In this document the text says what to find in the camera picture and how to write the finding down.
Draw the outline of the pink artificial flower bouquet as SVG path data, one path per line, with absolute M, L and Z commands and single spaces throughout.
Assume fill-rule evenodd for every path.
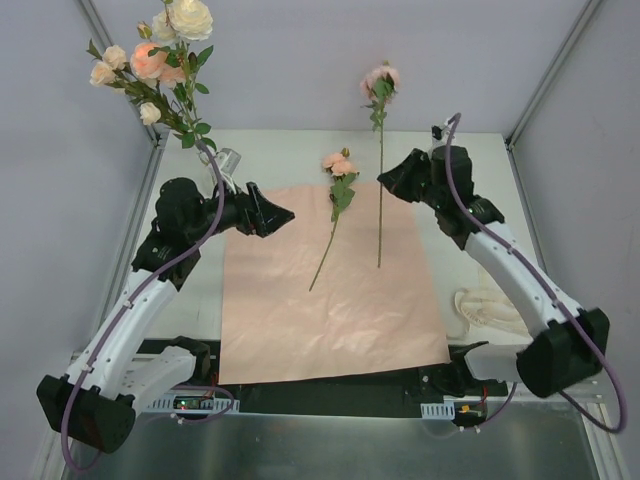
M 331 177 L 332 184 L 329 187 L 329 200 L 331 202 L 331 233 L 328 243 L 308 288 L 311 292 L 318 280 L 321 270 L 333 244 L 338 222 L 341 214 L 351 205 L 355 190 L 352 184 L 359 176 L 359 170 L 350 160 L 350 150 L 348 147 L 342 148 L 339 152 L 332 153 L 322 161 L 322 168 Z

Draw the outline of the pink wrapping paper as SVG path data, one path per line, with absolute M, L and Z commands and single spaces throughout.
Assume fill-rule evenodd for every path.
M 328 190 L 269 198 L 294 219 L 267 238 L 228 235 L 220 379 L 295 381 L 444 363 L 446 331 L 413 207 L 355 188 L 330 220 Z

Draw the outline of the light pink rose stem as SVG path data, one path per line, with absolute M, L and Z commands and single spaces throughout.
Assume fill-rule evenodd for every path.
M 380 174 L 384 172 L 384 135 L 387 107 L 397 95 L 399 83 L 398 70 L 387 60 L 382 61 L 380 65 L 365 74 L 360 82 L 361 93 L 367 100 L 364 107 L 371 111 L 369 119 L 372 131 L 378 134 Z

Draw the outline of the cream ribbon gold lettering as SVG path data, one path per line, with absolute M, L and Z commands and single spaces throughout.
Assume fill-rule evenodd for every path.
M 447 335 L 448 340 L 465 339 L 472 327 L 491 328 L 522 337 L 529 335 L 521 315 L 501 291 L 459 289 L 453 294 L 452 302 L 462 331 L 459 335 Z

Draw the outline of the pink rose stem with bud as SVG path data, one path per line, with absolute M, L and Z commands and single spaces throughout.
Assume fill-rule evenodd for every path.
M 142 25 L 141 31 L 147 37 L 130 57 L 125 93 L 142 124 L 167 127 L 185 150 L 216 152 L 212 126 L 199 113 L 196 99 L 210 93 L 198 74 L 213 48 L 194 52 L 191 42 L 179 36 L 167 10 L 156 15 L 152 25 Z

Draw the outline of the white rose stem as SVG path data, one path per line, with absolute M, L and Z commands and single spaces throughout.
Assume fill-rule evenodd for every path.
M 212 127 L 198 113 L 196 99 L 198 94 L 209 93 L 198 76 L 214 51 L 207 43 L 213 24 L 213 16 L 202 1 L 166 1 L 164 10 L 152 20 L 156 45 L 147 58 L 158 65 L 159 85 L 173 95 L 165 101 L 168 113 L 163 118 L 184 149 L 203 139 L 212 152 L 217 150 L 210 137 Z

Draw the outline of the peach flower stem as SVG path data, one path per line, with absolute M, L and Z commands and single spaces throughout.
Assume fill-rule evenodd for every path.
M 87 53 L 94 61 L 90 84 L 126 96 L 137 108 L 143 125 L 166 126 L 182 148 L 215 152 L 212 127 L 198 113 L 196 102 L 198 94 L 209 93 L 198 74 L 213 51 L 214 47 L 208 46 L 196 53 L 185 41 L 161 46 L 146 40 L 127 57 L 117 45 L 99 51 L 89 43 Z

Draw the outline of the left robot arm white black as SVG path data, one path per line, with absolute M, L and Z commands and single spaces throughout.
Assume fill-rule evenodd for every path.
M 45 376 L 36 394 L 51 428 L 104 454 L 118 450 L 136 417 L 174 386 L 204 387 L 208 344 L 179 336 L 147 365 L 130 365 L 159 314 L 185 285 L 200 247 L 229 229 L 265 238 L 294 219 L 258 186 L 224 182 L 210 198 L 194 181 L 165 182 L 151 230 L 137 250 L 124 291 L 85 350 L 60 377 Z

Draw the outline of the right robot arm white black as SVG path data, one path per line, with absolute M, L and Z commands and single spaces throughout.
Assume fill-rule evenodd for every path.
M 610 322 L 600 309 L 585 310 L 524 255 L 504 215 L 474 192 L 465 148 L 414 149 L 377 178 L 391 195 L 431 207 L 440 230 L 490 275 L 522 318 L 527 345 L 478 342 L 455 355 L 452 387 L 473 394 L 486 380 L 524 384 L 547 398 L 599 374 Z

